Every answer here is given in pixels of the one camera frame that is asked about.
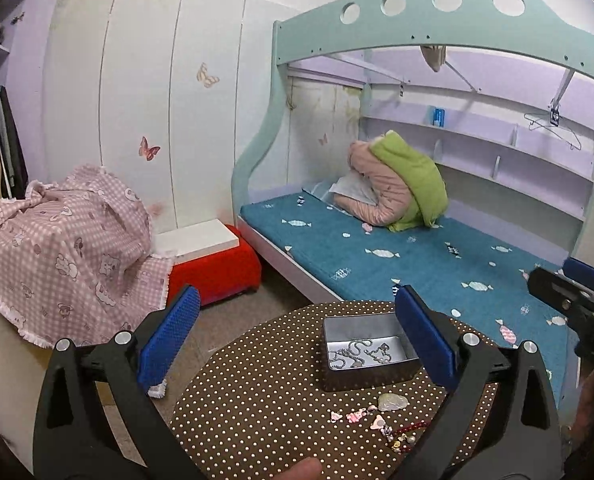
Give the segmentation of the person's left hand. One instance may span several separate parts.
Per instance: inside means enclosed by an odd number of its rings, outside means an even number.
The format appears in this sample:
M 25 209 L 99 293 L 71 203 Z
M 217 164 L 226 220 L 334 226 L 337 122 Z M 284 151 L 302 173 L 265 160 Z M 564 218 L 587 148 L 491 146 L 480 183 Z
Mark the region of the person's left hand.
M 306 457 L 288 470 L 275 474 L 272 480 L 319 480 L 322 471 L 322 464 L 317 458 Z

